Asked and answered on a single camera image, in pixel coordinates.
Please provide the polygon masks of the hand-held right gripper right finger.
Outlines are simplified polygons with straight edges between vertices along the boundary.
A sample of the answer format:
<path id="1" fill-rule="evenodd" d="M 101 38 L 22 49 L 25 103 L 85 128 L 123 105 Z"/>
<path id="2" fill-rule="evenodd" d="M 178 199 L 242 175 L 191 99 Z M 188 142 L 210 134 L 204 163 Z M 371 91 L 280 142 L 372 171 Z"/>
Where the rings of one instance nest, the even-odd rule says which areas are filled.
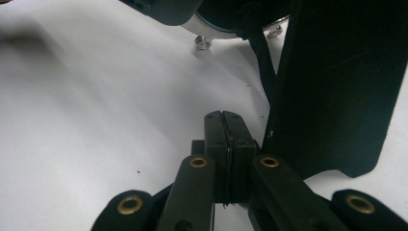
<path id="1" fill-rule="evenodd" d="M 246 203 L 250 196 L 250 171 L 258 148 L 240 115 L 224 112 L 229 142 L 227 155 L 227 202 Z"/>

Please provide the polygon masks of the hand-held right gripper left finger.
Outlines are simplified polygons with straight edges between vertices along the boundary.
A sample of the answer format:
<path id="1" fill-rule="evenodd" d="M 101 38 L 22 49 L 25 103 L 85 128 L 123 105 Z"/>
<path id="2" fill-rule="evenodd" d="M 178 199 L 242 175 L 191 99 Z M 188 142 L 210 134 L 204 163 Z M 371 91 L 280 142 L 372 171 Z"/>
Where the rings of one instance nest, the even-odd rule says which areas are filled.
<path id="1" fill-rule="evenodd" d="M 228 142 L 222 112 L 211 112 L 204 116 L 204 139 L 192 141 L 191 154 L 205 155 L 215 162 L 215 203 L 228 203 L 227 152 Z"/>

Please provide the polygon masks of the white board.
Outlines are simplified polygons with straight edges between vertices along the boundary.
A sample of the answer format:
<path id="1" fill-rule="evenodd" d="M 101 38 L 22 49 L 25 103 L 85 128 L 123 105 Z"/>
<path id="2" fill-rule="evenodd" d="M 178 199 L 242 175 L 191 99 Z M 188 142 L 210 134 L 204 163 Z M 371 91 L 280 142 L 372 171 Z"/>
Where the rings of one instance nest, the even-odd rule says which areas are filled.
<path id="1" fill-rule="evenodd" d="M 261 140 L 269 106 L 249 44 L 193 41 L 119 0 L 0 5 L 0 231 L 90 231 L 115 195 L 168 186 L 210 112 L 241 115 Z M 375 168 L 309 185 L 408 220 L 408 65 Z"/>

